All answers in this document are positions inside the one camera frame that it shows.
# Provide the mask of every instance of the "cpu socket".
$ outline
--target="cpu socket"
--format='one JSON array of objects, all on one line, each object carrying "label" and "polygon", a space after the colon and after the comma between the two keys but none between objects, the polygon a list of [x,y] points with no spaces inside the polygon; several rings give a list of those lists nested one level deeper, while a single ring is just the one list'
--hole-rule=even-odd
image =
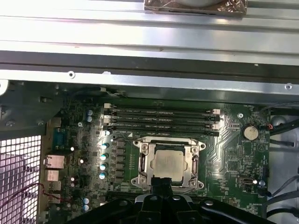
[{"label": "cpu socket", "polygon": [[131,180],[134,186],[150,190],[152,177],[169,177],[172,190],[189,192],[202,189],[198,180],[199,152],[205,143],[186,138],[143,137],[133,142],[139,147],[139,174]]}]

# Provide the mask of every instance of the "wire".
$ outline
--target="wire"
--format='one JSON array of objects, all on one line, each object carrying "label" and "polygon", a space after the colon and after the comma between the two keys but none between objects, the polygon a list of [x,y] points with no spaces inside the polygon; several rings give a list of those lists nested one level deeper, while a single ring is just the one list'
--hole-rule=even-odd
[{"label": "wire", "polygon": [[55,195],[51,195],[51,194],[46,193],[46,192],[45,192],[45,187],[44,187],[44,185],[43,185],[42,183],[32,183],[32,184],[30,184],[30,185],[28,185],[28,186],[26,186],[26,187],[20,189],[19,191],[15,192],[13,195],[11,195],[11,196],[8,198],[8,200],[5,201],[5,202],[0,206],[0,210],[1,210],[5,205],[7,205],[12,199],[14,199],[19,193],[22,193],[22,192],[26,191],[27,189],[29,189],[29,188],[31,188],[31,187],[33,187],[33,186],[36,186],[36,185],[39,185],[39,186],[42,187],[42,194],[43,194],[43,195],[46,195],[46,196],[48,196],[48,197],[53,197],[53,198],[55,198],[55,199],[57,199],[57,200],[60,200],[60,201],[64,201],[64,200],[63,200],[62,198],[60,198],[60,197],[57,197],[57,196],[55,196]]},{"label": "wire", "polygon": [[295,217],[299,217],[299,211],[296,208],[289,208],[289,209],[273,209],[271,211],[267,212],[267,218],[269,218],[270,216],[273,216],[275,214],[279,214],[279,213],[291,213],[293,214]]},{"label": "wire", "polygon": [[268,124],[267,126],[268,126],[269,130],[273,130],[273,125],[272,124]]},{"label": "wire", "polygon": [[266,201],[264,204],[262,204],[262,217],[266,218],[267,217],[267,207],[271,204],[277,203],[277,202],[282,202],[288,199],[293,199],[299,197],[299,191],[291,191],[279,196],[276,196],[274,198],[271,198],[270,200]]},{"label": "wire", "polygon": [[274,129],[270,131],[270,136],[285,133],[297,127],[299,127],[299,119],[293,120],[289,123],[275,126]]},{"label": "wire", "polygon": [[273,107],[278,107],[278,106],[290,106],[290,105],[299,105],[298,101],[293,101],[293,102],[288,102],[288,103],[279,103],[279,104],[273,104],[267,107],[264,107],[263,109],[260,110],[261,112],[264,112],[265,110],[271,109]]},{"label": "wire", "polygon": [[281,192],[284,188],[286,188],[288,185],[290,185],[295,180],[299,180],[299,175],[293,176],[289,180],[287,180],[277,191],[275,191],[273,194],[271,194],[271,197],[275,197],[279,192]]},{"label": "wire", "polygon": [[270,143],[275,144],[275,145],[280,145],[280,146],[291,146],[294,147],[295,143],[291,142],[291,141],[277,141],[277,140],[273,140],[270,139]]}]

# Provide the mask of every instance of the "ventilation grille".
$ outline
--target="ventilation grille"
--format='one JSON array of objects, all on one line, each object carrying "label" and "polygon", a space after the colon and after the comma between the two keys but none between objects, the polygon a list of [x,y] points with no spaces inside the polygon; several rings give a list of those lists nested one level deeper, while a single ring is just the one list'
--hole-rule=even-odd
[{"label": "ventilation grille", "polygon": [[0,224],[36,223],[41,136],[0,141]]}]

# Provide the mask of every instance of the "motherboard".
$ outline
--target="motherboard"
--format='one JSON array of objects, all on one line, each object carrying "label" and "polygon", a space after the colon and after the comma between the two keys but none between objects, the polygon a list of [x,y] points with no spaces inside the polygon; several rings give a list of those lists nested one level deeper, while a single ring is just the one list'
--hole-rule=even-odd
[{"label": "motherboard", "polygon": [[256,215],[266,201],[270,115],[253,105],[155,99],[69,99],[47,156],[49,223],[150,192],[152,177],[198,203]]}]

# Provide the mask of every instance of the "metal rail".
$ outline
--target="metal rail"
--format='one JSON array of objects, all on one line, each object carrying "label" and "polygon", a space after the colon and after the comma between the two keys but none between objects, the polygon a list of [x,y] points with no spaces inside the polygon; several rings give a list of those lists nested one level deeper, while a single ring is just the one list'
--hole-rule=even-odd
[{"label": "metal rail", "polygon": [[0,25],[0,50],[299,65],[297,0],[249,0],[244,18],[156,14],[138,2],[10,1]]}]

